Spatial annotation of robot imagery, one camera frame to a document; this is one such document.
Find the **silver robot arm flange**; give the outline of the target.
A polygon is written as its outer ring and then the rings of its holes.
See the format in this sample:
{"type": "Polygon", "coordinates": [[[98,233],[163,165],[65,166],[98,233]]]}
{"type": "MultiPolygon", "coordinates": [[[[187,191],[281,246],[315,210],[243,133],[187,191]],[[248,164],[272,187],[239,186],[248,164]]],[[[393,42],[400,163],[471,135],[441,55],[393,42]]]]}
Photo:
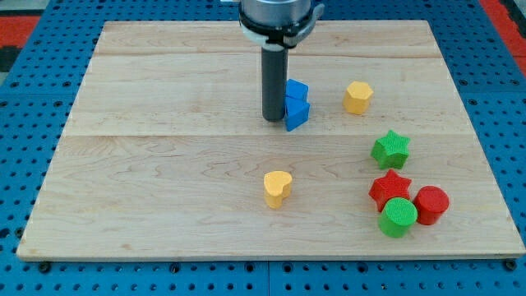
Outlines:
{"type": "Polygon", "coordinates": [[[241,0],[243,34],[267,51],[293,49],[313,31],[325,5],[311,0],[241,0]]]}

